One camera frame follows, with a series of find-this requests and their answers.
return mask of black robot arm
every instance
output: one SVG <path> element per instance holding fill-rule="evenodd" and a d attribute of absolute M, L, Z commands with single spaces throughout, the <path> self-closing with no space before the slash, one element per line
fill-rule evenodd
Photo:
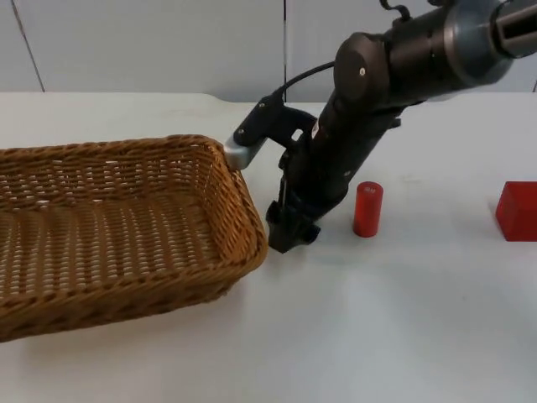
<path fill-rule="evenodd" d="M 405 108 L 497 82 L 513 59 L 537 51 L 537 0 L 430 3 L 437 8 L 417 18 L 393 8 L 401 18 L 389 31 L 351 35 L 333 64 L 299 77 L 334 68 L 334 91 L 318 119 L 286 107 L 282 87 L 263 98 L 228 140 L 227 160 L 235 169 L 246 168 L 266 139 L 285 147 L 279 199 L 267 211 L 273 249 L 285 253 L 315 241 L 316 222 L 343 200 L 352 177 L 383 135 L 400 125 Z M 294 141 L 296 129 L 303 133 Z"/>

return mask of white table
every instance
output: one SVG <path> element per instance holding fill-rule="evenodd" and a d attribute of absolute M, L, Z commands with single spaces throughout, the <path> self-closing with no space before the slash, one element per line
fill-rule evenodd
<path fill-rule="evenodd" d="M 297 105 L 313 113 L 321 105 Z M 0 147 L 203 133 L 251 105 L 204 95 L 3 94 Z M 505 181 L 537 180 L 537 96 L 468 94 L 404 113 L 358 172 L 384 187 L 381 230 L 354 192 L 316 243 L 219 301 L 0 345 L 0 399 L 63 403 L 525 403 L 537 400 L 537 244 L 493 220 Z M 282 149 L 245 171 L 260 213 Z"/>

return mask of red cube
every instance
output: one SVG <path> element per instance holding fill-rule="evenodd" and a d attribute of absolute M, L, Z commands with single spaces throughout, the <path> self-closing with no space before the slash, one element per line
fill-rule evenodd
<path fill-rule="evenodd" d="M 537 182 L 506 182 L 496 219 L 506 240 L 537 241 Z"/>

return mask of brown wicker basket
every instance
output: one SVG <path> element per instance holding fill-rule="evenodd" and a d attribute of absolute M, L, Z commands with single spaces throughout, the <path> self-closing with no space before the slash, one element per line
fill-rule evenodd
<path fill-rule="evenodd" d="M 266 252 L 206 137 L 0 151 L 0 342 L 213 301 Z"/>

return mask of wall seam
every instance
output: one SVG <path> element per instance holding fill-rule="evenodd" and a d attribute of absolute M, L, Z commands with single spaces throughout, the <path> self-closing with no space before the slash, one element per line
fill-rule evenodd
<path fill-rule="evenodd" d="M 44 92 L 43 80 L 41 79 L 41 75 L 39 73 L 37 63 L 35 62 L 34 54 L 32 53 L 32 49 L 30 48 L 30 43 L 28 42 L 28 38 L 26 37 L 26 31 L 24 30 L 23 20 L 20 18 L 20 13 L 18 12 L 18 7 L 17 7 L 17 4 L 15 3 L 15 0 L 11 0 L 11 8 L 13 10 L 13 15 L 15 16 L 15 19 L 17 20 L 18 30 L 20 34 L 23 36 L 24 43 L 26 44 L 26 50 L 28 51 L 30 60 L 32 61 L 32 65 L 34 66 L 34 71 L 35 71 L 35 75 L 37 76 L 39 86 L 41 87 L 41 91 Z"/>

